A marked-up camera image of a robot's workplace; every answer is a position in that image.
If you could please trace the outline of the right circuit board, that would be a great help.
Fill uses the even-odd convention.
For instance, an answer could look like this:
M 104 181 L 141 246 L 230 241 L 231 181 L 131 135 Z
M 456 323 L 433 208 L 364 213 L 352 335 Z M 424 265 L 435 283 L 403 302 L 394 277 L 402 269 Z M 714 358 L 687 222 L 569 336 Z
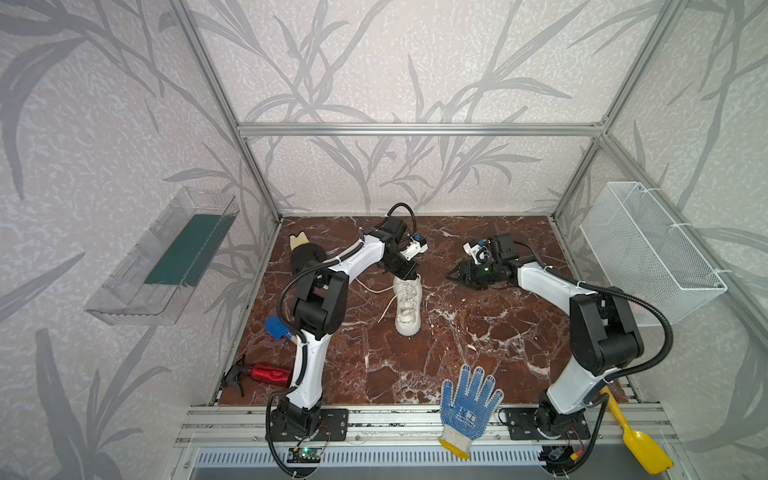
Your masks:
M 573 464 L 573 454 L 574 450 L 571 446 L 544 446 L 540 455 L 540 460 L 544 461 L 545 463 L 553 463 L 555 465 Z

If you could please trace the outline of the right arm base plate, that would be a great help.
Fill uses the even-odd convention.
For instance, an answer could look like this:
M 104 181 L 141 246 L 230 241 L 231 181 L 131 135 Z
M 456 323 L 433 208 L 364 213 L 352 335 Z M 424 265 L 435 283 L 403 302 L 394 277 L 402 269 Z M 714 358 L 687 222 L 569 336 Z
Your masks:
M 544 407 L 507 407 L 499 410 L 512 440 L 588 440 L 591 433 L 584 411 L 559 414 Z

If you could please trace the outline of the clear plastic wall tray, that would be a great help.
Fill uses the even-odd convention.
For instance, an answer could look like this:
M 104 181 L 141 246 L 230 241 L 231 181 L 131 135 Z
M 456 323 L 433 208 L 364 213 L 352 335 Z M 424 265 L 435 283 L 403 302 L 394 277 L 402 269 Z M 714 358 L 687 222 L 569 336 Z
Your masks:
M 111 326 L 171 326 L 240 213 L 237 197 L 181 188 L 84 310 Z

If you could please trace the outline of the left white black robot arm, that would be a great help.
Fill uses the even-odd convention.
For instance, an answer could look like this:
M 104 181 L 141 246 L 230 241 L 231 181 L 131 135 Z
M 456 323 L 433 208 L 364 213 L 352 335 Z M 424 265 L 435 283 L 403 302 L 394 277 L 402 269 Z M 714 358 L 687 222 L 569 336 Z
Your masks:
M 311 242 L 291 248 L 292 277 L 278 297 L 277 317 L 298 345 L 290 387 L 273 411 L 276 419 L 305 430 L 319 424 L 325 359 L 346 315 L 350 283 L 376 264 L 398 280 L 417 279 L 415 257 L 427 250 L 427 241 L 406 230 L 404 221 L 389 215 L 335 256 Z

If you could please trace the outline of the yellow plastic scoop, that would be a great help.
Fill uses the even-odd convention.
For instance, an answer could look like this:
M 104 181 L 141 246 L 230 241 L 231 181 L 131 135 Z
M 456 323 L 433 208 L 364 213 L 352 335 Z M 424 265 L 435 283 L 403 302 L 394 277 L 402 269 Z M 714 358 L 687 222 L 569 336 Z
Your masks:
M 624 445 L 643 469 L 650 475 L 657 475 L 671 469 L 674 462 L 669 455 L 649 435 L 630 427 L 610 389 L 604 387 L 601 393 L 608 395 L 608 409 L 622 428 Z

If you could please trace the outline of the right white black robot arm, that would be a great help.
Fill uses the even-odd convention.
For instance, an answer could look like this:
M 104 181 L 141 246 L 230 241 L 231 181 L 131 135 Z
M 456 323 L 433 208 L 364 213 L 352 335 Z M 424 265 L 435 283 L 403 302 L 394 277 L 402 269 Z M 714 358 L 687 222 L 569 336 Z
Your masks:
M 571 358 L 540 397 L 534 416 L 539 432 L 555 439 L 577 423 L 603 387 L 666 359 L 674 333 L 667 317 L 649 302 L 617 287 L 577 281 L 542 264 L 535 252 L 521 255 L 519 246 L 529 245 L 509 234 L 471 240 L 463 245 L 467 258 L 447 278 L 475 291 L 503 282 L 543 298 L 568 315 Z M 659 351 L 638 365 L 632 362 L 643 355 L 645 346 L 632 305 L 656 317 L 664 333 Z

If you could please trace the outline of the black work glove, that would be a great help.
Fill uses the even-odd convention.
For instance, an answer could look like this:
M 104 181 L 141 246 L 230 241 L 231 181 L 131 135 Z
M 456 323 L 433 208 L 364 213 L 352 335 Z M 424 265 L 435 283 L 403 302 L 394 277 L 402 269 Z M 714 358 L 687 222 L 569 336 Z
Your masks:
M 291 249 L 290 269 L 292 275 L 297 275 L 311 262 L 323 263 L 327 260 L 325 250 L 318 244 L 310 242 L 305 232 L 289 236 Z

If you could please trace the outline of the blue dotted work glove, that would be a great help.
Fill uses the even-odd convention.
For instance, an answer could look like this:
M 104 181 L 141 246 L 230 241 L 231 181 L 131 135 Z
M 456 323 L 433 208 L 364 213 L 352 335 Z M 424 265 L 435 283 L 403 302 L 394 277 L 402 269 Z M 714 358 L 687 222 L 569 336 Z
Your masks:
M 462 365 L 456 383 L 449 379 L 442 383 L 440 444 L 457 458 L 469 460 L 472 442 L 483 436 L 503 399 L 494 376 L 481 366 Z

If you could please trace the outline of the pink item in basket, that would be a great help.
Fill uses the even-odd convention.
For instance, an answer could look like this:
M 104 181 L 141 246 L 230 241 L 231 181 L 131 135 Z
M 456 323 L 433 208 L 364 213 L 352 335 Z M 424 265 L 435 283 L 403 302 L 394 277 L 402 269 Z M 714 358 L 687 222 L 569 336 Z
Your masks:
M 644 317 L 648 314 L 648 311 L 636 301 L 628 299 L 627 302 L 637 322 L 640 322 L 640 317 Z

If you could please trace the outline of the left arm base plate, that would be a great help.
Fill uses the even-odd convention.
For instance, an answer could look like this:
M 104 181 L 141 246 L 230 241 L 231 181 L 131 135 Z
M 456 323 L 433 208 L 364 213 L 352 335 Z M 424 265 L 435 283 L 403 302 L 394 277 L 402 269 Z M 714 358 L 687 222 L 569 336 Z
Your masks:
M 349 410 L 321 408 L 298 417 L 274 409 L 269 416 L 269 438 L 276 442 L 301 439 L 342 442 L 347 438 Z

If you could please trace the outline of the white knit sneaker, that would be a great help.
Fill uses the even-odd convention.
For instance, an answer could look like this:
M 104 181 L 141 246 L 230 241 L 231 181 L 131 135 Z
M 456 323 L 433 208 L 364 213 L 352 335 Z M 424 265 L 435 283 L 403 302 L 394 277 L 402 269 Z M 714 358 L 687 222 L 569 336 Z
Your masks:
M 356 279 L 356 282 L 365 290 L 373 294 L 382 294 L 388 291 L 393 292 L 393 297 L 390 299 L 377 320 L 378 323 L 386 317 L 390 306 L 396 302 L 395 328 L 397 332 L 405 337 L 412 337 L 419 332 L 421 328 L 421 307 L 423 300 L 420 275 L 418 275 L 415 280 L 402 280 L 395 277 L 392 286 L 383 290 L 373 290 L 359 279 Z

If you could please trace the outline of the red black spray bottle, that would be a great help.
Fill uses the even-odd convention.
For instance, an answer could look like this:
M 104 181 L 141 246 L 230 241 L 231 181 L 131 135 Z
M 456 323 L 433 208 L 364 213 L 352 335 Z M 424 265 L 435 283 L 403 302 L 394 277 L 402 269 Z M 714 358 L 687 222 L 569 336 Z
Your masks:
M 264 363 L 247 363 L 245 357 L 241 356 L 227 370 L 220 381 L 220 388 L 232 387 L 240 397 L 244 396 L 241 376 L 250 378 L 252 381 L 267 385 L 289 387 L 292 372 L 282 367 L 272 366 Z

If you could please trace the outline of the left green circuit board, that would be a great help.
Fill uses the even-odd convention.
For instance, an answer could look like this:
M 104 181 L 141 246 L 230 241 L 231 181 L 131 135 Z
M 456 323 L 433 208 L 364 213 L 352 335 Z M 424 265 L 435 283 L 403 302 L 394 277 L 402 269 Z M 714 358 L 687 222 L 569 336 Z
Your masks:
M 323 451 L 322 447 L 294 447 L 288 450 L 287 462 L 289 464 L 319 463 Z

